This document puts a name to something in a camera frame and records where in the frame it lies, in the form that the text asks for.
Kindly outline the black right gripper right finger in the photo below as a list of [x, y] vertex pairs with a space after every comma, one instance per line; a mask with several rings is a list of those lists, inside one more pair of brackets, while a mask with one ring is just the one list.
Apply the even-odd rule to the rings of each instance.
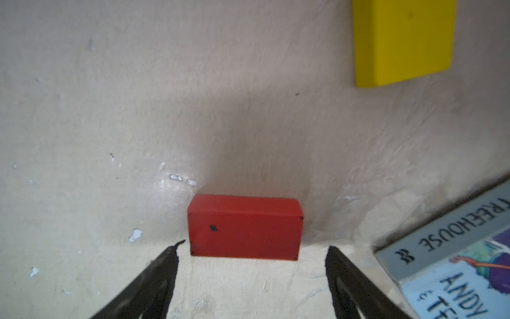
[[325, 272], [337, 318], [408, 318], [337, 247], [330, 246]]

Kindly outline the yellow rectangular wood block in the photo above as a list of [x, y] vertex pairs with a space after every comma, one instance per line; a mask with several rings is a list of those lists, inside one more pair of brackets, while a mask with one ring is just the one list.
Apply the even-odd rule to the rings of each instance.
[[355, 82], [372, 88], [449, 69], [455, 1], [352, 2]]

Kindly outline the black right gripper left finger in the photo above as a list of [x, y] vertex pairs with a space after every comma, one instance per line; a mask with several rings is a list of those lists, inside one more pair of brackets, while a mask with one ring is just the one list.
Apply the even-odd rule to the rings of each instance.
[[166, 318], [173, 298], [184, 241], [167, 247], [93, 318]]

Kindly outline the red wood block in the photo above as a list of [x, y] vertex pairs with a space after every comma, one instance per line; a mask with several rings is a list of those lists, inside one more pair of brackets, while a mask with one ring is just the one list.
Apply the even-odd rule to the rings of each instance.
[[192, 256], [299, 257], [304, 212], [296, 199], [197, 194], [187, 220]]

